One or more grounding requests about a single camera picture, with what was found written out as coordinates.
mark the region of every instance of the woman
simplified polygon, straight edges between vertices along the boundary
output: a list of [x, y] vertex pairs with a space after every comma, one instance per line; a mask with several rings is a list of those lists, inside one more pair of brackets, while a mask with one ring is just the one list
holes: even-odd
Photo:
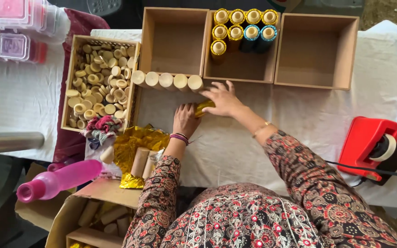
[[292, 199], [252, 183], [206, 189], [176, 219], [176, 190], [186, 142], [200, 119], [181, 105], [164, 156], [147, 179], [125, 247], [397, 247], [397, 234], [338, 172], [292, 136], [256, 115], [213, 82], [203, 111], [239, 121], [260, 143]]

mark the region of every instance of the scissors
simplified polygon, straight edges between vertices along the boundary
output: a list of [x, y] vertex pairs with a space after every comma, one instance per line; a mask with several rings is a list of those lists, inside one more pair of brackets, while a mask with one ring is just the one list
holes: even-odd
[[88, 138], [88, 141], [90, 142], [89, 146], [92, 150], [96, 150], [101, 146], [101, 142], [97, 138]]

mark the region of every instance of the woman's left hand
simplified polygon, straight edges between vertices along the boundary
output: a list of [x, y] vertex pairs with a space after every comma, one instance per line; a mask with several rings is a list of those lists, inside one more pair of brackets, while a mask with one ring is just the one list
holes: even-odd
[[188, 139], [196, 131], [201, 118], [196, 118], [197, 104], [188, 103], [180, 105], [174, 115], [173, 133], [184, 134]]

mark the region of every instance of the woman's right hand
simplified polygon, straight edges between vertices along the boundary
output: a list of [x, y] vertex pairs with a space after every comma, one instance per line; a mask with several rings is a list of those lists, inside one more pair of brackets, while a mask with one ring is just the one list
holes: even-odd
[[202, 111], [219, 116], [234, 117], [240, 108], [245, 105], [235, 96], [235, 88], [231, 81], [226, 81], [229, 90], [221, 82], [212, 82], [215, 87], [208, 87], [206, 90], [200, 92], [201, 95], [211, 99], [215, 103], [215, 108], [206, 107]]

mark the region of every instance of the white cloth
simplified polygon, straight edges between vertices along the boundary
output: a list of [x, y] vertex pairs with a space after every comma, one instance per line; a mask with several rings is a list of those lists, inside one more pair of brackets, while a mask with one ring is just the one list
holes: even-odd
[[[93, 30], [92, 36], [139, 41], [139, 31]], [[350, 91], [236, 82], [237, 97], [326, 160], [337, 161], [355, 116], [397, 121], [397, 26], [384, 21], [358, 32]], [[198, 94], [143, 89], [138, 125], [172, 131], [175, 108]], [[236, 121], [205, 115], [183, 159], [183, 186], [251, 182], [286, 195], [284, 182], [251, 135]], [[345, 175], [353, 185], [356, 177]], [[367, 203], [397, 207], [397, 177], [357, 188]]]
[[[59, 28], [68, 33], [70, 20], [62, 8], [58, 10]], [[0, 132], [41, 132], [45, 138], [40, 149], [4, 155], [53, 161], [63, 65], [62, 43], [48, 45], [44, 64], [0, 62]]]

